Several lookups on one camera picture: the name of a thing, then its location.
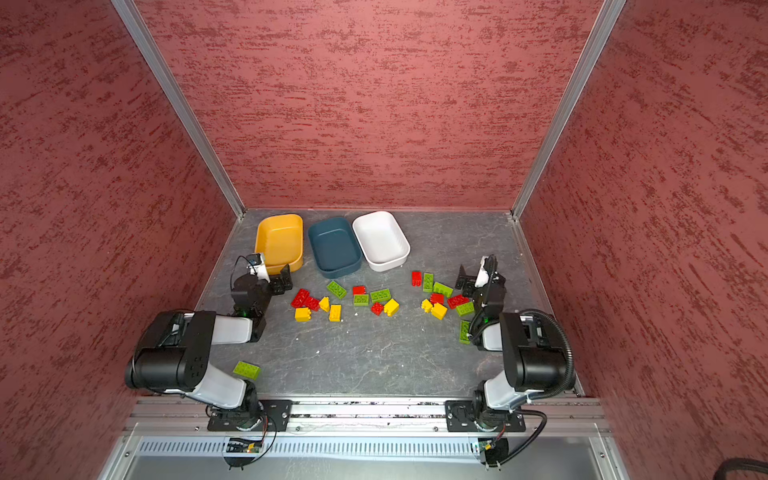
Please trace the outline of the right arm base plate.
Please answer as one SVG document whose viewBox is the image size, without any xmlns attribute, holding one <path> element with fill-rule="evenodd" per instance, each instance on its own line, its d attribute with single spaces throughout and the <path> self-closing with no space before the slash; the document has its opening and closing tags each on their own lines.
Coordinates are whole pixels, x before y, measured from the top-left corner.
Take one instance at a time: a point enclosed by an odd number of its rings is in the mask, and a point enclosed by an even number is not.
<svg viewBox="0 0 768 480">
<path fill-rule="evenodd" d="M 493 410 L 471 400 L 448 400 L 444 407 L 449 432 L 521 433 L 526 430 L 519 412 Z"/>
</svg>

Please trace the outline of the red brick cluster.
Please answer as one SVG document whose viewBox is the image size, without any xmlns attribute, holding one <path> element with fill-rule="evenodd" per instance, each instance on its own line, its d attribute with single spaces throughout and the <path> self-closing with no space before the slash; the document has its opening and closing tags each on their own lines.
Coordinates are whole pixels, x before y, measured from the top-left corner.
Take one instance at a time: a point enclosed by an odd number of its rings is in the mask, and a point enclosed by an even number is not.
<svg viewBox="0 0 768 480">
<path fill-rule="evenodd" d="M 313 312 L 318 312 L 321 309 L 320 301 L 314 297 L 308 297 L 306 300 L 306 307 Z"/>
</svg>

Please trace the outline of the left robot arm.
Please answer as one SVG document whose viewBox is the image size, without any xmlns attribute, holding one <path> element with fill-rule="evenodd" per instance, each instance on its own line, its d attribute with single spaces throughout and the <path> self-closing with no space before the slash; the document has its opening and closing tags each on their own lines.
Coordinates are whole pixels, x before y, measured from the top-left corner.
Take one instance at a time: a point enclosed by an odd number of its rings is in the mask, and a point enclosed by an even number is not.
<svg viewBox="0 0 768 480">
<path fill-rule="evenodd" d="M 158 395 L 180 395 L 206 406 L 212 432 L 284 432 L 290 400 L 258 397 L 253 379 L 228 374 L 210 362 L 214 345 L 259 342 L 270 301 L 293 288 L 290 266 L 271 274 L 264 255 L 242 258 L 247 272 L 230 280 L 234 312 L 175 309 L 156 315 L 138 341 L 125 384 Z"/>
</svg>

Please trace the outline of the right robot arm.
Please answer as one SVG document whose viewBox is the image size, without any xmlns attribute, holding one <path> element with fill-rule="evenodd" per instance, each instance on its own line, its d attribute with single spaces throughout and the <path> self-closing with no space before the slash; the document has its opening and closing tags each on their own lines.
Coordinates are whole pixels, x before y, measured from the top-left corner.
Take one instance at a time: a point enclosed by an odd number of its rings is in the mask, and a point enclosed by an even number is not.
<svg viewBox="0 0 768 480">
<path fill-rule="evenodd" d="M 480 382 L 470 401 L 446 404 L 451 431 L 519 431 L 524 405 L 575 384 L 573 350 L 562 326 L 536 308 L 506 312 L 505 283 L 493 255 L 481 258 L 476 275 L 459 269 L 456 288 L 469 299 L 455 308 L 462 318 L 459 339 L 480 351 L 500 353 L 503 369 Z"/>
</svg>

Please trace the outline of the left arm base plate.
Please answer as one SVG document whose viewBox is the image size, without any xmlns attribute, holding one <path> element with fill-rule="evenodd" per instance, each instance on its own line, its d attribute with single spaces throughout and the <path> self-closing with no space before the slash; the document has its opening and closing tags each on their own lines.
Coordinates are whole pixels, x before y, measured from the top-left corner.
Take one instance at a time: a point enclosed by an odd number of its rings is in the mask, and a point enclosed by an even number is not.
<svg viewBox="0 0 768 480">
<path fill-rule="evenodd" d="M 210 432 L 261 432 L 264 429 L 284 432 L 290 419 L 293 401 L 262 399 L 236 409 L 211 407 L 207 430 Z"/>
</svg>

